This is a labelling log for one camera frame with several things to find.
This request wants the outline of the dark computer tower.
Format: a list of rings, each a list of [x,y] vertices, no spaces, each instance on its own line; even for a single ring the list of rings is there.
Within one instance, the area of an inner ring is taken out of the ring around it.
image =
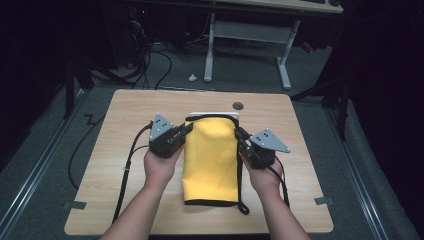
[[[128,8],[131,35],[135,47],[134,64],[140,66],[149,47],[148,11],[146,8]]]

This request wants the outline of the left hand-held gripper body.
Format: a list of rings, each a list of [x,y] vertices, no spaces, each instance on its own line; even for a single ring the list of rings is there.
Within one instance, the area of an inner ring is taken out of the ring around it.
[[[156,114],[149,135],[149,149],[160,158],[171,157],[185,142],[177,142],[180,132],[173,130],[174,125],[161,114]]]

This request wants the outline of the yellow and black cloth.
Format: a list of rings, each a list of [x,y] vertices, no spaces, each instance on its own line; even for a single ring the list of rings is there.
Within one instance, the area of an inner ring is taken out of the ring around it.
[[[239,120],[231,116],[187,117],[193,129],[186,135],[182,174],[185,205],[237,206],[248,215],[241,198],[243,162],[234,130]]]

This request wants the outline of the person's right hand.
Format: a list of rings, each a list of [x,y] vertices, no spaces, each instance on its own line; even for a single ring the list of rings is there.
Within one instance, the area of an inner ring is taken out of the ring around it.
[[[278,161],[266,169],[253,169],[244,157],[242,157],[242,161],[249,172],[251,185],[260,198],[280,197],[282,167]]]

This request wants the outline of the black metal stand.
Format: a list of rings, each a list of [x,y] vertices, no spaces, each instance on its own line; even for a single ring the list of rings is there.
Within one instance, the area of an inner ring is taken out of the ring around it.
[[[321,106],[323,108],[337,108],[336,131],[342,140],[346,140],[345,126],[348,117],[347,108],[351,82],[347,79],[335,79],[325,83],[319,83],[301,93],[290,97],[292,101],[299,101],[308,96],[323,94]]]
[[[64,118],[68,119],[75,106],[75,82],[84,90],[91,90],[94,86],[89,62],[84,58],[71,58],[66,65],[66,101]]]

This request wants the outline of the metal floor rail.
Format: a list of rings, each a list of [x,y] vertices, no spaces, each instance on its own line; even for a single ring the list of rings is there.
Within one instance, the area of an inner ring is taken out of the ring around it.
[[[78,90],[74,106],[66,114],[66,93],[60,92],[35,121],[28,137],[0,174],[0,240],[6,240],[13,231],[76,111],[89,94],[89,90]]]
[[[337,120],[332,110],[324,109],[326,118],[329,121],[330,127],[337,138],[338,145],[343,155],[343,161],[347,168],[347,174],[350,178],[352,187],[357,196],[361,210],[366,218],[368,226],[372,232],[374,240],[389,240],[387,231],[380,219],[374,201],[372,200],[364,181],[359,173],[354,158],[351,154],[349,146],[343,140],[338,132]]]

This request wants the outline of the person's left hand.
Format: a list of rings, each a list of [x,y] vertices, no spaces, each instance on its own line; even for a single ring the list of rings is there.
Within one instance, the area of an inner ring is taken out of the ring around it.
[[[148,150],[144,156],[144,186],[148,189],[164,191],[175,173],[176,163],[182,151],[183,147],[169,158],[160,158]]]

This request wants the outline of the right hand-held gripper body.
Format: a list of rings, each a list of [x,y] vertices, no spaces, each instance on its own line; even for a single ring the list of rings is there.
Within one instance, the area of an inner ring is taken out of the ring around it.
[[[291,149],[268,128],[257,134],[250,134],[246,143],[249,145],[249,153],[239,153],[253,169],[265,169],[271,166],[275,162],[276,152],[291,152]]]

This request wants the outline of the desk with white legs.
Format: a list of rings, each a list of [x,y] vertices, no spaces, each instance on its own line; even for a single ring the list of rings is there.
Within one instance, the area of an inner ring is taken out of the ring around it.
[[[282,55],[276,58],[282,86],[291,89],[286,61],[303,17],[339,17],[343,13],[340,4],[333,0],[129,0],[132,3],[152,7],[202,10],[210,13],[208,50],[205,60],[204,81],[213,79],[214,40],[227,38],[283,44]],[[247,15],[248,17],[290,18],[288,26],[276,23],[247,23],[237,20],[217,20],[217,14]]]

